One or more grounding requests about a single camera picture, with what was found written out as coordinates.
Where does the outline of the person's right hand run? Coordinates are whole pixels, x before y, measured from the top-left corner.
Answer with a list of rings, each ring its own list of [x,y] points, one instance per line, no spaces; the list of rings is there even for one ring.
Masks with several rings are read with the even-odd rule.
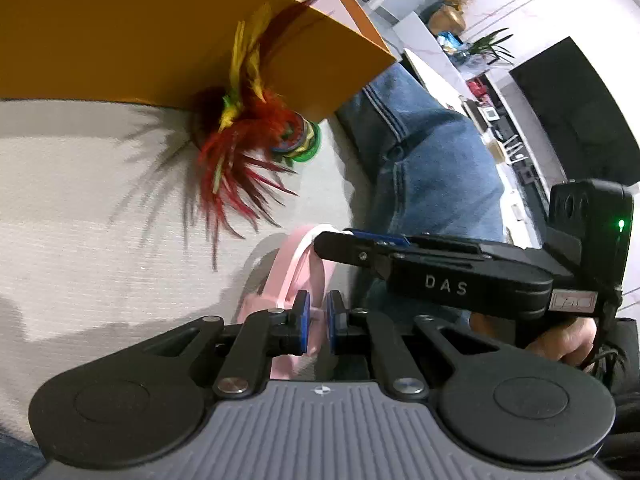
[[[490,338],[503,342],[513,340],[513,326],[501,318],[472,313],[469,326],[474,332]],[[592,318],[572,318],[561,326],[547,330],[526,349],[551,361],[562,361],[578,367],[589,356],[596,335],[597,324]]]

